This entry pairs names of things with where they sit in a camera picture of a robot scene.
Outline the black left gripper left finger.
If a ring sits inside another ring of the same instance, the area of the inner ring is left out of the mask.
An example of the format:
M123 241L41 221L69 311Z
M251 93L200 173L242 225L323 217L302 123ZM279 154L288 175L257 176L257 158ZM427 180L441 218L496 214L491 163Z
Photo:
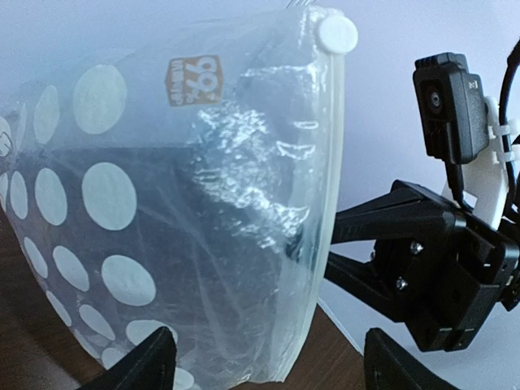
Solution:
M168 390L176 373L176 343L159 327L104 374L78 390Z

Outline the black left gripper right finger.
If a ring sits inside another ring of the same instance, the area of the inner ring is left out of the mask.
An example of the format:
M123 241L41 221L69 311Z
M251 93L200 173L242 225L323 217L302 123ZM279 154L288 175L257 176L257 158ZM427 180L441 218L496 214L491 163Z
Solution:
M428 370L382 329L366 333L366 389L442 389L443 380Z

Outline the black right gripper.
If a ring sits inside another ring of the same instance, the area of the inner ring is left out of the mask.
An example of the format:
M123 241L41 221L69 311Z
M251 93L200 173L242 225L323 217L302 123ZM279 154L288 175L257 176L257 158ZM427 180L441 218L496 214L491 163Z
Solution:
M336 214L332 244L377 240L362 263L330 252L324 278L395 322L423 352L466 349L495 305L519 303L519 242L417 184Z

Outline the clear dotted zip bag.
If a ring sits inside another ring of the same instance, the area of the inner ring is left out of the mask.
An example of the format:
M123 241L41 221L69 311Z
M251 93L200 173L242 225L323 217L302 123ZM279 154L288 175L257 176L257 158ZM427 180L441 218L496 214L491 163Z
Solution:
M286 380L327 263L357 42L332 7L204 20L2 100L2 210L105 368L166 327L177 389Z

